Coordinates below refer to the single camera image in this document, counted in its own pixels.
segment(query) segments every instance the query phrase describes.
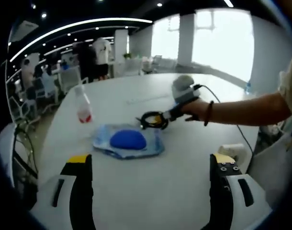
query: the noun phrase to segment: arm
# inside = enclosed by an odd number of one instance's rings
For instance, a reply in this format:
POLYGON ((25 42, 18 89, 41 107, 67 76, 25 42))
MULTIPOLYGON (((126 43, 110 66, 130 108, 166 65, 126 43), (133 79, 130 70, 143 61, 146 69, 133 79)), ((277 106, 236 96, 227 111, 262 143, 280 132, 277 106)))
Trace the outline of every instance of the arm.
MULTIPOLYGON (((182 112, 198 115, 199 119, 204 121, 208 105, 209 103, 203 101, 195 101, 185 105, 182 112)), ((214 103, 209 121, 233 125, 265 126, 276 124, 291 115, 285 99, 277 92, 253 100, 214 103)))

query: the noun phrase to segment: white column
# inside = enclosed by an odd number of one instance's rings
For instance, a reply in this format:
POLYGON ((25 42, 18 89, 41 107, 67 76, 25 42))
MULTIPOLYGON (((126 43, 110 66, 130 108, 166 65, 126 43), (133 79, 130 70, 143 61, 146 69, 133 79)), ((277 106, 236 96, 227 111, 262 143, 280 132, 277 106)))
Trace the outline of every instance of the white column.
POLYGON ((123 62, 127 48, 128 30, 116 30, 114 35, 115 61, 123 62))
POLYGON ((178 63, 190 66, 193 54, 195 14, 180 17, 178 63))

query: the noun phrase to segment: black shorts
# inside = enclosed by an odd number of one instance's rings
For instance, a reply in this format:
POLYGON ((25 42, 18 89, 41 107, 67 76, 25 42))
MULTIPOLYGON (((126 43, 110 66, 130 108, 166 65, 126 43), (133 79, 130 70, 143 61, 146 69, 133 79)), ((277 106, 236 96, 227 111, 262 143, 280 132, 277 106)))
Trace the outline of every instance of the black shorts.
POLYGON ((108 64, 96 65, 95 69, 96 69, 95 75, 97 78, 108 75, 109 70, 108 64))

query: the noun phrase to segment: blue ball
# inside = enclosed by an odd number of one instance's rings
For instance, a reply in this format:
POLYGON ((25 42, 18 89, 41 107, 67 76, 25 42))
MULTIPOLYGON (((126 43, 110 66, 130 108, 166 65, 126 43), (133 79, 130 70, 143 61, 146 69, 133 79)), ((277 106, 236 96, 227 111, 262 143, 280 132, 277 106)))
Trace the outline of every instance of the blue ball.
POLYGON ((146 147, 146 139, 138 131, 121 130, 111 137, 110 145, 118 149, 142 150, 146 147))

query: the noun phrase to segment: window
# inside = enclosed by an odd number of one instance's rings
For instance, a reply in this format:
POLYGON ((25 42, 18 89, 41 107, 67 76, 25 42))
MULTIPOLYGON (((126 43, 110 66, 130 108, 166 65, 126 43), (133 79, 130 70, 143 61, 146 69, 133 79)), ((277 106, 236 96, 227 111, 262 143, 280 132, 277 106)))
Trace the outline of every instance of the window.
POLYGON ((151 56, 177 59, 179 48, 180 16, 173 15, 156 21, 153 25, 151 56))
POLYGON ((192 61, 249 81, 254 36, 249 12, 201 10, 195 14, 192 61))

